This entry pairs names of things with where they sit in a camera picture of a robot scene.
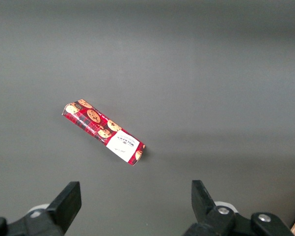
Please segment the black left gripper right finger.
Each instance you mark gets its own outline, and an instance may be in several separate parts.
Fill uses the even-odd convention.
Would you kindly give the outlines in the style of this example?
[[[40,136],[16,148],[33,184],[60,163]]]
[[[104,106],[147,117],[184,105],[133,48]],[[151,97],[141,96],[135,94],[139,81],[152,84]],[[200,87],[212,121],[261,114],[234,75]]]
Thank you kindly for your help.
[[[197,222],[186,236],[292,236],[291,229],[276,215],[256,212],[249,219],[226,204],[217,205],[203,182],[191,183],[191,205]]]

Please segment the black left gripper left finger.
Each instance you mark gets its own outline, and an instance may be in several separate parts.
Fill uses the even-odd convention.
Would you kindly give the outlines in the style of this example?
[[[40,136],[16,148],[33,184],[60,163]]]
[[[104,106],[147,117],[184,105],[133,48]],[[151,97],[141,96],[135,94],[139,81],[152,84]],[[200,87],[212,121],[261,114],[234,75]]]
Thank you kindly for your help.
[[[72,181],[50,204],[35,206],[19,220],[0,217],[0,236],[63,236],[81,208],[80,183]]]

